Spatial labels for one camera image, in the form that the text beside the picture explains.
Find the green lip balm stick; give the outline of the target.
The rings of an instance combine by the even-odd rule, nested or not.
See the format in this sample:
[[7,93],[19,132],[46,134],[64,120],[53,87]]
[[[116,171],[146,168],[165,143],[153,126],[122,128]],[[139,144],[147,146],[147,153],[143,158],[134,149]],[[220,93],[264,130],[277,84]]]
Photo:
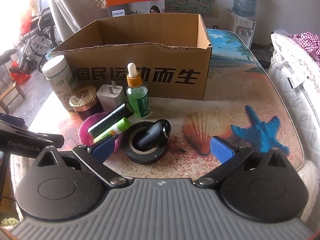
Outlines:
[[95,137],[93,142],[99,142],[109,135],[120,135],[121,133],[125,132],[131,125],[131,122],[127,118],[122,118],[111,127],[106,129],[103,133]]

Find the black key fob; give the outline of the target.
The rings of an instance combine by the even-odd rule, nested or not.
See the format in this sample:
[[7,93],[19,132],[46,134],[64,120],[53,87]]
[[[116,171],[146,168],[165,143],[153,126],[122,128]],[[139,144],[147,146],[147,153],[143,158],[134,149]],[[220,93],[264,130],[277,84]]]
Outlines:
[[170,132],[170,122],[159,119],[135,135],[136,148],[140,151],[148,151],[163,140],[168,139]]

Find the pink checkered cloth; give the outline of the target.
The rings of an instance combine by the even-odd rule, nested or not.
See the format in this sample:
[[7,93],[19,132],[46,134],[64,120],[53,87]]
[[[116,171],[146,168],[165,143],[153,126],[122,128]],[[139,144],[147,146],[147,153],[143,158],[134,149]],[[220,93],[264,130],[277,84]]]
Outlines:
[[319,56],[320,56],[320,52],[319,52],[320,51],[320,39],[319,39],[319,36],[307,31],[307,32],[304,32],[304,33],[301,33],[301,34],[294,34],[292,38],[319,65]]

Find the white supplement bottle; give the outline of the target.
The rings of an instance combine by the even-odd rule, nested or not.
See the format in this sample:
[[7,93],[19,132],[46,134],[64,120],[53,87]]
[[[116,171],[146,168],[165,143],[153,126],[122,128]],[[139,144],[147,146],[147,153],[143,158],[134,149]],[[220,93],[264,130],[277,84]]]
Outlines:
[[72,111],[73,108],[70,106],[69,100],[77,89],[77,82],[65,56],[52,57],[44,64],[42,72],[63,107]]

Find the magenta round dish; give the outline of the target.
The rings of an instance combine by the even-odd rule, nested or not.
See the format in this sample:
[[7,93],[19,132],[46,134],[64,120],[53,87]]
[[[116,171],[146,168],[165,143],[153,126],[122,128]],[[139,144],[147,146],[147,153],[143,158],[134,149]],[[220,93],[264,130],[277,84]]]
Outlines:
[[78,137],[79,140],[82,144],[87,145],[87,146],[92,146],[93,145],[93,140],[94,136],[92,136],[89,132],[88,129],[99,122],[101,119],[107,116],[107,113],[96,113],[92,116],[89,116],[80,126],[79,132],[78,132]]

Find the black tape roll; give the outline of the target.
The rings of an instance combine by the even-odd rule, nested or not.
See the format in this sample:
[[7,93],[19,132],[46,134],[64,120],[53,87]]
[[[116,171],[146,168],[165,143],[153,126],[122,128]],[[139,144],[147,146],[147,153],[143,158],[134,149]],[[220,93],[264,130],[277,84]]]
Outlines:
[[136,148],[135,135],[153,123],[150,121],[138,122],[124,132],[121,145],[131,161],[142,165],[149,165],[156,163],[165,155],[168,139],[163,140],[148,151],[140,151]]

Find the wheelchair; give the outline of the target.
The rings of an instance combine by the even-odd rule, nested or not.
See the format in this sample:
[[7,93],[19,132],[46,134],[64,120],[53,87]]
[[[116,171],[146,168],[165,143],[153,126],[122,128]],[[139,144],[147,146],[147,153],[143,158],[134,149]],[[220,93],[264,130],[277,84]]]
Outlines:
[[33,29],[21,37],[18,48],[23,49],[19,71],[42,72],[42,67],[51,58],[51,52],[62,43],[60,33],[54,23],[49,8],[43,9],[39,16],[33,17]]

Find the brown cardboard box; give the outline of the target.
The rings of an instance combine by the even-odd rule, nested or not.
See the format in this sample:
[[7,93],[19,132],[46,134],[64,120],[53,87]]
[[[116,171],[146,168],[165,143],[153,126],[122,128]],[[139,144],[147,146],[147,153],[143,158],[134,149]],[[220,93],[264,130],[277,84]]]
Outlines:
[[150,96],[201,100],[212,47],[198,14],[135,14],[93,21],[52,56],[65,56],[80,85],[126,87],[134,63]]

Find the white water dispenser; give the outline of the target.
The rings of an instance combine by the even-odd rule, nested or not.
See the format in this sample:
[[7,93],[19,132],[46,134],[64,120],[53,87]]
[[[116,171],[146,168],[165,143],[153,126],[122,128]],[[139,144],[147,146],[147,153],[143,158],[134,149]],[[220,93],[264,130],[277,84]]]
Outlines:
[[227,9],[227,11],[227,30],[236,33],[250,48],[255,33],[256,20],[238,16],[231,9]]

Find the wooden stool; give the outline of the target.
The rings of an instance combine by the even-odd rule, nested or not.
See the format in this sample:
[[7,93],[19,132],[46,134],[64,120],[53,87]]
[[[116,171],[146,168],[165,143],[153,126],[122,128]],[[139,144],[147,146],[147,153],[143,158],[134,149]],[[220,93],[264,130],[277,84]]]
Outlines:
[[14,81],[0,96],[1,109],[5,114],[9,114],[8,107],[18,96],[21,96],[23,99],[25,99],[25,93],[20,88],[19,84]]

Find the white quilted cushion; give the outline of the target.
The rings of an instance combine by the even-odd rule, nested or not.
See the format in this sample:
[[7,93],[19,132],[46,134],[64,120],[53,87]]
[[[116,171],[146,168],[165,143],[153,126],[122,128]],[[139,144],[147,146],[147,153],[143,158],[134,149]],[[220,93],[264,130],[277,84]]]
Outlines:
[[282,29],[271,34],[267,74],[291,116],[306,158],[319,168],[319,62]]

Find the white power adapter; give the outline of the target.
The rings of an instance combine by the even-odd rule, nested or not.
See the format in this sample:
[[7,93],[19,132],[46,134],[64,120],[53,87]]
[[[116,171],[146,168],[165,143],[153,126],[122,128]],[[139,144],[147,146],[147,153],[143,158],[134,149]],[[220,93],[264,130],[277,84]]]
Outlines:
[[97,91],[97,97],[106,113],[125,102],[123,87],[116,85],[115,81],[111,81],[110,85],[102,85]]

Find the green dropper bottle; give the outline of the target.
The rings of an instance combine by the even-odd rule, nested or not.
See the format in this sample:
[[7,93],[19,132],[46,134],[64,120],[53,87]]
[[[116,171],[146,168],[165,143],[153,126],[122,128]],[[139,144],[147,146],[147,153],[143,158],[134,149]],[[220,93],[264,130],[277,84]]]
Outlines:
[[150,114],[148,88],[143,84],[141,74],[133,62],[127,65],[127,70],[127,99],[135,117],[144,118]]

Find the black rectangular tube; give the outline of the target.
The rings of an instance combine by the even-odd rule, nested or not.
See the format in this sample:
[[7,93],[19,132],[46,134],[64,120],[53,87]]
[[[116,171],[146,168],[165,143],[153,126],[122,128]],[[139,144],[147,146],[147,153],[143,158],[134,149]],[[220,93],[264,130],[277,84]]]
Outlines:
[[93,137],[97,137],[103,133],[106,129],[117,123],[123,118],[129,118],[134,114],[133,108],[129,103],[122,103],[120,106],[115,108],[108,115],[98,121],[96,124],[88,129],[88,132]]

